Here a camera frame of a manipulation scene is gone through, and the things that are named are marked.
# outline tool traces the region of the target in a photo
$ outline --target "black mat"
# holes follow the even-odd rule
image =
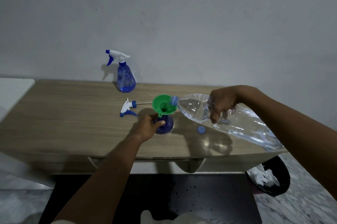
[[[50,224],[90,175],[58,175],[39,224]],[[245,174],[130,175],[113,223],[140,223],[143,210],[155,220],[183,213],[214,223],[262,223]]]

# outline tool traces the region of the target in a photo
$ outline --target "spray nozzle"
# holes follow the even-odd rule
[[[109,62],[107,63],[107,66],[109,66],[114,59],[119,59],[120,63],[124,63],[125,62],[124,59],[130,57],[130,56],[128,56],[126,54],[123,54],[121,52],[118,52],[118,51],[113,51],[113,50],[107,49],[105,52],[107,54],[109,54]]]

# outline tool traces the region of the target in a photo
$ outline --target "trash bin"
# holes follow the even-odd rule
[[[290,186],[290,175],[287,167],[279,156],[269,159],[262,163],[264,170],[272,170],[273,175],[278,179],[280,186],[274,185],[272,187],[262,186],[256,184],[255,181],[251,179],[247,172],[246,176],[253,190],[253,194],[266,193],[270,196],[279,196],[287,192]]]

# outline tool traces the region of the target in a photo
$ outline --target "blue spray bottle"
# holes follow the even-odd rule
[[[107,54],[109,54],[109,62],[107,66],[109,66],[114,59],[119,59],[119,67],[118,67],[118,76],[117,76],[117,87],[123,93],[129,93],[136,87],[136,80],[133,77],[133,74],[126,65],[125,58],[129,58],[121,52],[113,51],[113,50],[106,50]]]

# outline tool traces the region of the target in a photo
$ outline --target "floor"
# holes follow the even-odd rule
[[[281,158],[291,185],[276,198],[255,196],[263,223],[337,223],[337,201],[289,153]],[[0,173],[0,223],[37,224],[51,193],[44,185]]]

